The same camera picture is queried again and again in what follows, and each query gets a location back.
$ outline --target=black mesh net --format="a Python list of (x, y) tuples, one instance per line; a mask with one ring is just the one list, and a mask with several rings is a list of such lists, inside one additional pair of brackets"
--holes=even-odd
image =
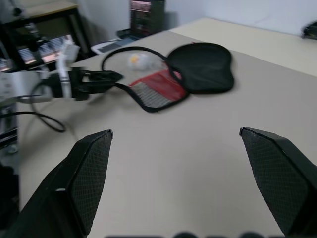
[(167, 59), (156, 52), (128, 50), (106, 58), (103, 70), (123, 75), (117, 87), (129, 93), (146, 111), (157, 112), (188, 96), (181, 74), (169, 67)]

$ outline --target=table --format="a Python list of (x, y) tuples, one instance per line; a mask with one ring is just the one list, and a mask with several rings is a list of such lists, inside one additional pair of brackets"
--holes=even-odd
[[(195, 37), (165, 31), (131, 45), (166, 55), (179, 45), (198, 42)], [(193, 95), (157, 114), (143, 111), (115, 88), (87, 102), (38, 104), (42, 113), (67, 123), (70, 130), (65, 134), (20, 116), (21, 207), (76, 140), (112, 129), (105, 188), (90, 238), (172, 237), (180, 231), (192, 231), (199, 237), (238, 237), (245, 231), (280, 235), (256, 186), (239, 129), (253, 127), (289, 138), (317, 164), (317, 80), (231, 52), (236, 84), (228, 93)], [(98, 70), (103, 57), (74, 66)], [(20, 104), (19, 109), (29, 106)]]

